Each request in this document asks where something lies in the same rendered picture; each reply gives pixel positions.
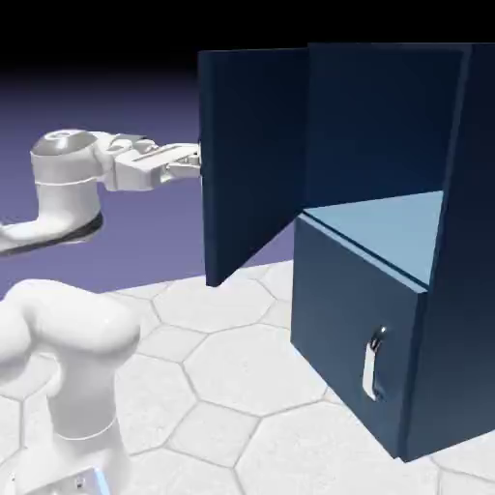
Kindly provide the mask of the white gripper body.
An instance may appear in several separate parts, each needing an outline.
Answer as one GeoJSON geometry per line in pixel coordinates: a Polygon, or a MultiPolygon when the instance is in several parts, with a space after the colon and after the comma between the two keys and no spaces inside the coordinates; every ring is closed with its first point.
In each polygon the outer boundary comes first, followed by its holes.
{"type": "Polygon", "coordinates": [[[156,189],[165,183],[161,173],[168,164],[192,153],[200,155],[200,147],[194,143],[172,143],[163,146],[151,142],[138,142],[127,152],[115,158],[117,190],[145,191],[156,189]]]}

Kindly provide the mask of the tall dark blue cabinet door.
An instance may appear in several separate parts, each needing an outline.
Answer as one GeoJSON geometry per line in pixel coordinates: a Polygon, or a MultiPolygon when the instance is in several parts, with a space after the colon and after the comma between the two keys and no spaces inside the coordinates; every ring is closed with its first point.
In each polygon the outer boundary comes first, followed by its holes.
{"type": "Polygon", "coordinates": [[[206,283],[221,285],[299,213],[308,51],[198,55],[206,283]]]}

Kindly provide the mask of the short dark blue cabinet door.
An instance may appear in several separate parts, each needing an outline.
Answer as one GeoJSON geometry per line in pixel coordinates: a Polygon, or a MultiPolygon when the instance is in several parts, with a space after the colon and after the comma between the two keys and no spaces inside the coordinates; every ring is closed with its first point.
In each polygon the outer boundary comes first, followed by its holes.
{"type": "Polygon", "coordinates": [[[407,445],[426,291],[307,214],[296,220],[291,342],[393,457],[407,445]],[[387,328],[376,371],[383,396],[362,388],[364,350],[387,328]]]}

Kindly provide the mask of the dark blue cabinet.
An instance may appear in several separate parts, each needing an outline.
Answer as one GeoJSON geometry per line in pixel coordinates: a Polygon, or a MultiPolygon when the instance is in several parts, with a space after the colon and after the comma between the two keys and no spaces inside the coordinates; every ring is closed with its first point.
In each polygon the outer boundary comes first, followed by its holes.
{"type": "Polygon", "coordinates": [[[495,430],[495,44],[313,45],[306,165],[301,215],[426,291],[408,447],[495,430]]]}

